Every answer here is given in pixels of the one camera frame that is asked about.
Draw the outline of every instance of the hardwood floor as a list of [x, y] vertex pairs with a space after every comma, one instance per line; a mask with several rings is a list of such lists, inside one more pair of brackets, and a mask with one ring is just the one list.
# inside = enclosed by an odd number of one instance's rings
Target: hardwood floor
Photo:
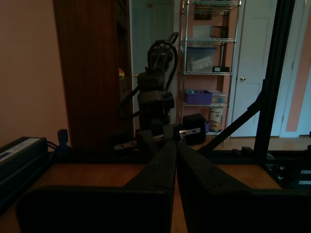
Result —
[[[195, 150], [201, 148], [203, 145], [206, 145], [214, 137], [207, 136], [207, 140], [204, 144], [194, 146]], [[241, 149], [241, 147], [250, 147], [254, 148], [255, 137], [233, 137], [227, 138], [225, 140], [225, 145], [220, 144], [216, 150], [232, 150], [232, 149]], [[296, 138], [280, 138], [280, 137], [271, 137], [269, 150], [306, 150], [307, 146], [311, 144], [311, 138], [308, 136], [301, 136]]]

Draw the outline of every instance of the container lid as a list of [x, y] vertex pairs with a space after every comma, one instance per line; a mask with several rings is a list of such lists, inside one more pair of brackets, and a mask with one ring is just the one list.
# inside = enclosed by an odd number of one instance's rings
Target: container lid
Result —
[[187, 47], [188, 50], [216, 50], [215, 47]]

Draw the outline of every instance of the white door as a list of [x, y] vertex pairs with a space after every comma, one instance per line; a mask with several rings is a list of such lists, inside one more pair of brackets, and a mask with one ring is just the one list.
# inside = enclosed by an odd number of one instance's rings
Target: white door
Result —
[[[137, 74], [147, 66], [147, 51], [160, 39], [173, 33], [173, 0], [132, 0], [132, 73], [133, 89], [137, 87]], [[139, 110], [137, 95], [133, 97], [134, 113]], [[135, 130], [139, 118], [134, 119]]]
[[303, 98], [303, 103], [300, 111], [299, 123], [297, 131], [299, 135], [309, 135], [311, 131], [311, 69], [309, 71], [309, 77], [307, 82], [307, 87], [305, 91], [305, 96]]
[[[276, 4], [277, 0], [245, 1], [233, 121], [247, 110], [261, 91], [266, 76]], [[258, 118], [259, 113], [232, 136], [256, 136]]]

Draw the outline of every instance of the pink wall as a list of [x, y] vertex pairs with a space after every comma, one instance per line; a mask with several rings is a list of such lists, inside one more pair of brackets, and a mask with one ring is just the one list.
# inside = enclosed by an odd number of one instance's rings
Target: pink wall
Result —
[[52, 0], [0, 1], [0, 146], [68, 128]]
[[[237, 13], [238, 8], [234, 8], [230, 12], [230, 20], [229, 20], [229, 38], [235, 37], [235, 30], [236, 30], [236, 23], [237, 23]], [[212, 25], [212, 26], [222, 26], [223, 25], [223, 16], [222, 15], [212, 15], [212, 20], [194, 20], [194, 14], [190, 14], [189, 17], [189, 29], [188, 29], [188, 38], [192, 37], [193, 33], [193, 26], [199, 26], [199, 25]], [[184, 29], [183, 33], [185, 38], [185, 22], [186, 17], [184, 17]], [[217, 48], [217, 52], [215, 54], [215, 65], [218, 64], [220, 54], [221, 54], [221, 46], [215, 45]], [[234, 44], [229, 43], [227, 45], [227, 53], [226, 53], [226, 60], [225, 60], [225, 66], [230, 67], [232, 65], [232, 58], [233, 58], [233, 48]], [[223, 92], [226, 93], [226, 101], [228, 99], [229, 94], [229, 85], [230, 85], [230, 77], [229, 76], [222, 76], [224, 78], [223, 82]], [[179, 86], [181, 87], [179, 90], [182, 90], [182, 75], [179, 75]], [[188, 75], [186, 76], [186, 83], [185, 83], [185, 89], [206, 89], [206, 90], [216, 90], [217, 89], [217, 76], [213, 75]], [[178, 109], [181, 109], [181, 96], [182, 93], [179, 92], [179, 103], [178, 103]], [[224, 114], [223, 114], [223, 128], [225, 125], [225, 116], [226, 116], [227, 109], [224, 107]], [[194, 113], [202, 113], [206, 119], [209, 118], [209, 108], [208, 107], [190, 107], [186, 106], [184, 107], [184, 115], [190, 115]]]
[[302, 45], [302, 52], [300, 56], [299, 67], [295, 82], [291, 110], [286, 127], [287, 132], [296, 132], [297, 130], [301, 106], [303, 102], [303, 97], [305, 95], [306, 85], [309, 76], [310, 63], [311, 63], [311, 11], [309, 13], [305, 38]]

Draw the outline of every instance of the black cable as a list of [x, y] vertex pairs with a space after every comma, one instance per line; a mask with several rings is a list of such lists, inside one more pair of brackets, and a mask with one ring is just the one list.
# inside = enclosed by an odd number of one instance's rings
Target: black cable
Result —
[[[173, 45], [173, 43], [176, 41], [176, 39], [178, 38], [178, 33], [175, 32], [173, 33], [168, 40], [158, 40], [156, 42], [154, 42], [149, 51], [148, 51], [148, 57], [147, 57], [147, 62], [148, 62], [148, 68], [151, 69], [152, 71], [155, 71], [155, 68], [156, 68], [156, 65], [158, 63], [158, 60], [160, 58], [160, 56], [162, 55], [162, 52], [164, 51], [164, 49], [166, 48], [166, 46], [169, 46], [170, 49], [173, 50], [173, 54], [174, 54], [174, 66], [173, 66], [173, 69], [170, 73], [170, 76], [169, 76], [169, 79], [166, 83], [166, 86], [165, 86], [165, 90], [168, 91], [169, 87], [170, 87], [170, 84], [173, 80], [173, 77], [174, 77], [174, 74], [176, 72], [176, 69], [177, 69], [177, 57], [178, 57], [178, 54], [177, 54], [177, 49], [176, 47]], [[154, 68], [151, 66], [151, 61], [150, 61], [150, 57], [151, 57], [151, 51], [154, 49], [154, 47], [159, 47], [160, 49], [160, 52], [157, 53], [157, 57], [156, 57], [156, 60], [155, 60], [155, 66]], [[164, 61], [166, 62], [167, 58], [168, 58], [168, 53], [170, 52], [171, 50], [169, 50], [164, 58]], [[129, 116], [125, 116], [125, 117], [121, 117], [121, 113], [120, 113], [120, 110], [121, 108], [128, 102], [132, 99], [132, 97], [139, 91], [139, 87], [137, 86], [130, 94], [128, 94], [123, 100], [122, 102], [118, 105], [117, 109], [116, 109], [116, 117], [117, 119], [119, 120], [129, 120], [131, 118], [134, 118], [136, 116], [139, 115], [139, 111], [132, 114], [132, 115], [129, 115]]]
[[53, 142], [47, 141], [47, 143], [48, 143], [48, 144], [51, 144], [52, 146], [58, 147], [58, 145], [56, 145], [56, 144], [53, 143]]
[[167, 40], [170, 41], [172, 44], [174, 44], [175, 41], [176, 41], [177, 38], [178, 38], [178, 35], [179, 35], [178, 32], [174, 32]]
[[51, 145], [49, 145], [49, 144], [48, 144], [48, 147], [52, 148], [53, 150], [56, 149], [55, 147], [53, 147], [53, 146], [51, 146]]
[[129, 116], [125, 116], [125, 117], [121, 117], [121, 113], [120, 113], [120, 110], [121, 108], [128, 102], [132, 99], [132, 97], [139, 91], [139, 87], [137, 86], [130, 94], [128, 94], [123, 100], [122, 102], [118, 105], [117, 109], [116, 109], [116, 118], [119, 119], [119, 120], [129, 120], [131, 118], [134, 118], [136, 116], [139, 115], [139, 111], [138, 112], [135, 112], [134, 114], [132, 115], [129, 115]]
[[176, 59], [176, 58], [178, 57], [177, 49], [176, 49], [176, 47], [175, 47], [171, 42], [169, 42], [169, 41], [167, 41], [167, 40], [158, 40], [158, 41], [154, 42], [153, 45], [151, 45], [151, 47], [150, 47], [148, 53], [150, 54], [150, 51], [151, 51], [155, 46], [157, 46], [158, 44], [166, 44], [166, 45], [168, 45], [168, 46], [173, 50], [173, 54], [174, 54], [174, 66], [173, 66], [173, 69], [172, 69], [172, 71], [171, 71], [171, 73], [170, 73], [169, 79], [168, 79], [168, 81], [167, 81], [167, 83], [166, 83], [166, 86], [165, 86], [165, 90], [168, 91], [168, 90], [169, 90], [169, 87], [170, 87], [170, 84], [171, 84], [171, 82], [172, 82], [172, 80], [173, 80], [174, 74], [175, 74], [175, 72], [176, 72], [176, 69], [177, 69], [177, 59]]

